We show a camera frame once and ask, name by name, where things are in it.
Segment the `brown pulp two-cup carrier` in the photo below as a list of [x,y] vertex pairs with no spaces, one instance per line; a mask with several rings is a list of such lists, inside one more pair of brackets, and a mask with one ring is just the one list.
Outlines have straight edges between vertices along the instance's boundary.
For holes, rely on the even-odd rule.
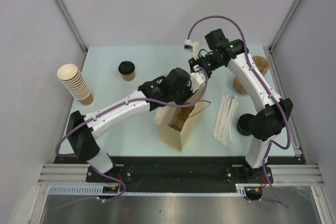
[[173,120],[168,124],[168,127],[181,131],[190,113],[194,110],[194,107],[177,108],[174,113]]

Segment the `cream paper takeout bag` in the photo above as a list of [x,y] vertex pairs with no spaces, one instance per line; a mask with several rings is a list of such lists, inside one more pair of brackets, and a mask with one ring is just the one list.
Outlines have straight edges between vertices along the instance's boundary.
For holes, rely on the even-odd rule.
[[191,104],[200,99],[195,105],[185,108],[165,106],[157,109],[154,123],[160,139],[167,146],[182,152],[192,136],[203,111],[210,106],[211,101],[205,100],[202,94],[204,87],[189,98],[185,103]]

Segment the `brown paper coffee cup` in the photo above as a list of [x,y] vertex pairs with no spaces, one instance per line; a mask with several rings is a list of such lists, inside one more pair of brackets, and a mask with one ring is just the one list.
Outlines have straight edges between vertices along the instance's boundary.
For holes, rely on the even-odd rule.
[[132,81],[135,78],[135,65],[133,62],[121,62],[118,66],[118,71],[125,81]]

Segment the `black coffee cup lid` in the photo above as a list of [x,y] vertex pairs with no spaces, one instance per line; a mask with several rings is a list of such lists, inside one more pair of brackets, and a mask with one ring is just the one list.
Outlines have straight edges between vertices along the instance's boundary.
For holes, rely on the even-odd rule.
[[132,74],[135,71],[135,65],[131,61],[123,61],[119,64],[118,71],[122,75]]

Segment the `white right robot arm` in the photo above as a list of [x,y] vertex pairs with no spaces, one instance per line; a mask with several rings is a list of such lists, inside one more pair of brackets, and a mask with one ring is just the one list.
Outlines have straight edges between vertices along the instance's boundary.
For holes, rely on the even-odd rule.
[[190,70],[195,72],[197,66],[200,66],[210,76],[220,67],[228,68],[240,80],[254,104],[256,115],[247,123],[253,136],[245,157],[248,166],[242,169],[243,179],[254,183],[261,177],[260,167],[266,162],[269,143],[288,124],[293,103],[271,89],[242,40],[229,41],[221,29],[211,31],[205,36],[205,40],[210,49],[205,56],[199,55],[199,43],[185,40],[184,49],[193,54],[188,61]]

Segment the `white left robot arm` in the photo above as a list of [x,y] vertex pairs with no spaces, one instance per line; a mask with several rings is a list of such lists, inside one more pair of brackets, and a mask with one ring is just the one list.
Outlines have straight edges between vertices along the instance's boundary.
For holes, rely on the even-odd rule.
[[65,139],[69,141],[77,160],[88,163],[105,182],[115,178],[116,169],[108,153],[97,144],[97,139],[115,125],[136,115],[160,107],[188,108],[187,103],[197,91],[204,91],[207,77],[199,70],[188,73],[175,68],[166,76],[144,82],[126,98],[96,112],[82,115],[71,113]]

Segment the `brown pulp cup carrier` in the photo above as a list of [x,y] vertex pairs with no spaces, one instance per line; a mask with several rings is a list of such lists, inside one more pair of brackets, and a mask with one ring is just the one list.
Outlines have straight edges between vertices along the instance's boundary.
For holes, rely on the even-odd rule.
[[[252,56],[253,63],[256,65],[257,69],[260,71],[260,73],[265,76],[268,70],[270,69],[270,62],[262,56]],[[248,94],[247,90],[243,86],[243,84],[240,82],[240,80],[235,77],[233,81],[233,88],[235,91],[246,95]]]

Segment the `white wrapped straw pile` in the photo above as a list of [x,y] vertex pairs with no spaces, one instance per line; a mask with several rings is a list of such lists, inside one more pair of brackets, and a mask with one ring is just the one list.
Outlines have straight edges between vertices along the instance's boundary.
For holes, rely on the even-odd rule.
[[238,96],[235,95],[231,98],[229,95],[222,94],[213,129],[213,137],[224,146],[227,145],[227,142],[233,143],[231,128],[238,105]]

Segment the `black lid stack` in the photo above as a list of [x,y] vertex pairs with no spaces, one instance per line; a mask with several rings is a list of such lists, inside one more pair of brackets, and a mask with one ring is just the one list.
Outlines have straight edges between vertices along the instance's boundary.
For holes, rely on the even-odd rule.
[[254,117],[254,115],[246,113],[239,117],[236,128],[237,131],[243,136],[250,136],[251,132],[248,126],[249,121]]

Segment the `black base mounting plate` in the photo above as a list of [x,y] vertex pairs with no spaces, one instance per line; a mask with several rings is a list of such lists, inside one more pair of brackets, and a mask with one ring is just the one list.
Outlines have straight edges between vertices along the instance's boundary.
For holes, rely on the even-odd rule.
[[272,180],[272,165],[304,165],[303,156],[269,157],[266,170],[252,169],[243,156],[141,157],[112,156],[107,174],[121,175],[129,192],[216,193],[235,183],[259,184]]

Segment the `stack of paper cups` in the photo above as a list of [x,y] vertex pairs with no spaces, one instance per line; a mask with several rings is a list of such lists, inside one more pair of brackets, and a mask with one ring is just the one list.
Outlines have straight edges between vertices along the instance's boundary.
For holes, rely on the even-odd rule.
[[57,77],[73,98],[82,105],[90,105],[93,102],[91,90],[76,65],[71,63],[63,65],[58,69]]

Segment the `aluminium frame rail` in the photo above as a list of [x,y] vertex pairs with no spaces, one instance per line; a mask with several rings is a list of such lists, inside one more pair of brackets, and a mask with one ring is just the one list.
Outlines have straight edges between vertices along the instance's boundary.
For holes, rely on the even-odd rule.
[[[109,174],[121,175],[123,182],[135,183],[141,179],[209,179],[215,182],[244,183],[260,182],[268,177],[276,186],[320,186],[323,179],[317,165],[269,165],[267,172],[255,175],[245,172],[242,166],[224,165],[117,165]],[[46,164],[38,182],[40,184],[105,183],[107,178],[99,175],[88,165]]]

